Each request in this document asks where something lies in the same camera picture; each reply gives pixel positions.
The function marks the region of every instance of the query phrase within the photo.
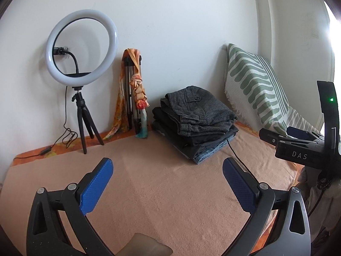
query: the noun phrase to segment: striped pillow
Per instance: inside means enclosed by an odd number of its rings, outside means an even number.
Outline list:
[[[225,94],[239,117],[258,131],[267,128],[286,134],[288,126],[318,132],[291,108],[267,59],[234,44],[227,47]]]

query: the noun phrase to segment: metal screw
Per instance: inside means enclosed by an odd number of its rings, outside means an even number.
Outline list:
[[[261,189],[268,189],[268,188],[269,188],[269,186],[268,186],[267,183],[260,183],[260,184],[259,184],[259,187],[260,187]]]
[[[294,193],[299,193],[299,189],[296,188],[296,187],[293,187],[291,190],[292,190]]]
[[[38,193],[38,194],[41,194],[41,193],[43,193],[44,191],[45,191],[44,188],[39,188],[39,189],[37,190],[37,193]]]
[[[77,188],[77,185],[74,184],[74,183],[68,185],[68,190],[70,190],[70,191],[73,191],[73,190],[76,189],[76,188]]]

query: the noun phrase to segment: black mount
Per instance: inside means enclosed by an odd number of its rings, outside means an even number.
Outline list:
[[[251,215],[222,256],[310,256],[308,216],[298,188],[271,189],[243,171],[233,158],[224,160],[223,174],[243,210]],[[265,246],[250,254],[272,210],[278,212]]]
[[[115,256],[85,215],[94,209],[113,170],[112,161],[103,158],[79,184],[71,183],[61,191],[39,188],[28,221],[27,256]],[[65,211],[86,254],[72,247],[58,211]]]
[[[264,128],[259,131],[259,137],[276,147],[277,158],[321,170],[317,187],[326,190],[333,178],[341,178],[339,110],[334,84],[317,81],[317,85],[325,121],[324,136],[288,127],[286,132],[291,137]]]

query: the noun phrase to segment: tripod leg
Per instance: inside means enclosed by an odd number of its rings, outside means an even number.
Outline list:
[[[83,116],[83,120],[84,120],[85,127],[86,127],[86,129],[88,130],[88,132],[89,132],[90,138],[94,138],[93,133],[92,133],[92,130],[91,130],[90,123],[89,123],[88,119],[86,118],[86,115],[85,115],[85,112],[84,112],[83,109],[82,109],[82,116]]]
[[[83,111],[83,113],[85,114],[85,118],[88,120],[89,124],[91,125],[91,127],[92,127],[92,129],[93,129],[93,132],[95,133],[95,135],[96,135],[96,137],[97,137],[99,143],[100,143],[101,145],[104,145],[104,142],[103,142],[103,140],[102,140],[102,138],[101,138],[99,132],[97,131],[97,128],[96,128],[96,126],[95,126],[95,123],[93,122],[92,117],[91,117],[90,112],[89,112],[89,109],[87,108],[86,105],[83,106],[83,110],[82,110],[82,111]]]
[[[78,118],[78,126],[79,126],[79,134],[81,135],[81,142],[83,147],[84,154],[87,153],[85,137],[84,137],[84,129],[83,129],[83,120],[82,120],[82,109],[77,107],[77,118]]]

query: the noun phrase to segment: fabric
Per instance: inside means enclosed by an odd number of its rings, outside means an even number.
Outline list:
[[[320,193],[321,191],[317,187],[312,187],[310,189],[307,213],[310,213],[311,209],[318,200]],[[325,227],[329,233],[332,233],[340,218],[341,180],[333,179],[330,188],[323,193],[323,196],[316,209],[309,217],[311,241],[315,240],[322,227]]]
[[[166,99],[172,110],[180,116],[181,123],[214,125],[218,122],[237,120],[235,113],[224,103],[199,87],[190,86],[168,93]]]
[[[146,92],[142,85],[142,77],[139,65],[140,52],[136,49],[127,49],[127,51],[134,63],[134,75],[130,79],[130,86],[134,95],[136,107],[138,109],[145,109],[146,107],[149,107],[149,104],[147,102]]]
[[[141,116],[141,129],[140,129],[140,132],[135,137],[146,138],[148,136],[146,109],[140,110],[140,116]]]
[[[241,160],[259,182],[288,190],[296,166],[277,159],[273,146],[238,128],[231,146]],[[36,190],[77,183],[103,157],[112,159],[114,174],[87,218],[114,254],[142,233],[169,246],[172,256],[221,255],[249,217],[222,174],[224,159],[233,157],[228,145],[205,164],[194,165],[159,133],[149,132],[144,140],[126,137],[89,147],[86,155],[80,150],[10,167],[0,196],[0,223],[24,256]],[[65,213],[60,214],[72,245],[82,251]]]
[[[207,157],[226,145],[226,139],[234,137],[238,132],[238,129],[233,125],[225,135],[221,135],[220,139],[193,147],[186,145],[183,137],[170,130],[167,126],[162,125],[157,120],[152,123],[152,128],[165,136],[187,159],[193,160],[196,164],[200,164]]]
[[[107,134],[108,134],[108,132],[103,132],[103,133],[100,133],[100,136],[103,139]],[[111,138],[104,140],[104,143],[106,144],[108,142],[112,142],[112,141],[118,140],[120,138],[131,137],[134,134],[135,134],[135,130],[130,130],[128,132],[115,134]],[[85,143],[86,143],[86,147],[91,147],[91,146],[98,145],[98,140],[97,140],[97,138],[90,138],[90,136],[86,136],[85,137]],[[16,158],[13,159],[11,166],[18,166],[20,164],[33,162],[35,160],[50,158],[50,157],[53,157],[56,155],[61,155],[61,154],[65,154],[65,153],[69,153],[72,151],[77,151],[77,150],[83,149],[80,137],[76,138],[70,144],[70,146],[68,148],[66,148],[62,142],[56,143],[55,146],[52,147],[52,150],[49,153],[46,153],[45,155],[40,156],[39,155],[40,151],[42,151],[45,148],[46,147],[44,146],[44,147],[40,147],[40,148],[30,150],[30,151],[26,151],[26,152],[23,152],[21,154],[16,155]]]
[[[208,157],[212,156],[215,152],[219,151],[221,148],[227,145],[228,142],[232,141],[235,135],[236,133],[232,134],[230,137],[223,140],[221,143],[217,144],[216,146],[212,146],[212,147],[209,147],[208,149],[203,149],[203,151],[199,151],[193,157],[193,161],[196,164],[200,164],[202,161],[206,160]]]
[[[218,122],[213,125],[193,125],[190,123],[181,123],[180,116],[169,107],[169,101],[166,98],[160,100],[162,110],[176,123],[178,135],[184,137],[203,136],[208,134],[225,134],[230,129],[230,122],[235,120]]]
[[[269,62],[234,44],[227,48],[225,94],[236,113],[256,131],[266,128],[286,135],[287,127],[292,126],[318,133],[289,106]]]
[[[116,102],[114,122],[113,122],[113,126],[111,130],[104,137],[104,140],[111,138],[116,132],[129,131],[129,122],[128,122],[127,105],[126,105],[127,97],[125,97],[125,91],[124,91],[126,88],[125,86],[126,67],[123,61],[123,59],[127,56],[130,56],[130,58],[134,62],[134,75],[131,78],[130,85],[133,89],[132,93],[134,95],[136,107],[138,109],[144,109],[145,107],[149,106],[147,102],[147,97],[145,95],[145,90],[142,86],[142,78],[141,78],[140,66],[139,66],[140,51],[137,49],[126,49],[123,53],[123,57],[121,61],[119,91],[118,91],[117,102]]]
[[[174,133],[178,132],[178,126],[174,120],[172,120],[168,114],[166,114],[161,107],[155,107],[152,110],[154,114],[154,119],[161,123],[162,125],[167,126]],[[221,138],[221,134],[209,134],[197,137],[182,137],[184,140],[184,145],[196,146],[199,144],[203,144],[209,141],[215,141]]]

